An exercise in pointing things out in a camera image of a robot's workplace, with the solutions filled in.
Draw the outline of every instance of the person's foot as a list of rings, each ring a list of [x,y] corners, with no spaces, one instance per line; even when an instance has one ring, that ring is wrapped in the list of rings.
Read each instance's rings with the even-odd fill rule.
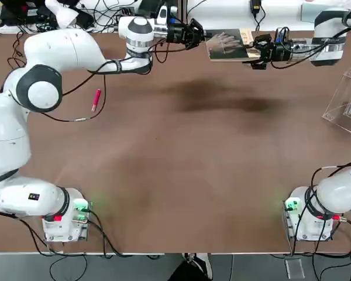
[[[183,258],[200,269],[208,279],[213,279],[212,267],[207,253],[182,253]]]

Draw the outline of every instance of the gray floor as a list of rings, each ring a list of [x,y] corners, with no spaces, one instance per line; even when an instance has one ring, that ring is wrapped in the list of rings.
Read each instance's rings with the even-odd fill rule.
[[[48,281],[49,266],[57,258],[45,258],[39,255],[0,255],[0,281]],[[229,281],[231,255],[213,255],[211,257],[214,281]],[[97,256],[88,256],[88,268],[81,281],[166,281],[182,261],[179,254],[169,254],[157,261],[145,256],[104,260]],[[315,258],[316,269],[320,274],[322,268],[348,263],[322,257]],[[305,280],[314,281],[311,258],[302,258]],[[74,281],[84,268],[83,258],[67,258],[52,270],[57,281]],[[336,268],[327,271],[323,281],[348,281],[351,267]],[[287,273],[284,260],[270,255],[235,255],[234,281],[275,280],[285,281]]]

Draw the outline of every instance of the book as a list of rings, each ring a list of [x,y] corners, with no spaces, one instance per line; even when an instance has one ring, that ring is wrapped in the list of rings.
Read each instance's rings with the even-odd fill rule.
[[[211,61],[251,61],[260,58],[260,51],[252,48],[250,29],[206,30],[205,40]]]

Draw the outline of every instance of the wooden tabletop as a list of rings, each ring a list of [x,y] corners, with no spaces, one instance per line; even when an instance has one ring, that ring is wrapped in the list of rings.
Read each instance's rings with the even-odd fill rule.
[[[124,56],[117,35],[95,38],[107,58]],[[0,85],[14,40],[0,36]],[[106,107],[92,121],[31,114],[33,156],[21,173],[81,190],[120,251],[288,252],[282,200],[317,168],[351,161],[351,133],[321,118],[350,66],[351,35],[334,67],[212,63],[204,44],[171,53],[147,76],[107,76]],[[64,73],[64,90],[88,75]],[[102,87],[94,77],[51,114],[89,116]],[[319,250],[349,251],[351,231],[341,229]],[[34,252],[32,243],[19,222],[0,217],[0,252]],[[102,252],[101,237],[92,229],[64,250]]]

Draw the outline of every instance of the red marker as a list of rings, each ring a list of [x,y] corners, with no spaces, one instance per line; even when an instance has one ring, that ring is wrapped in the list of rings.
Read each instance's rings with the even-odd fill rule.
[[[96,94],[95,94],[94,103],[92,104],[92,108],[91,108],[91,111],[92,111],[92,112],[95,112],[95,111],[96,111],[96,107],[98,106],[99,99],[100,99],[100,94],[101,94],[101,90],[100,90],[100,89],[97,89],[97,90],[96,90]]]

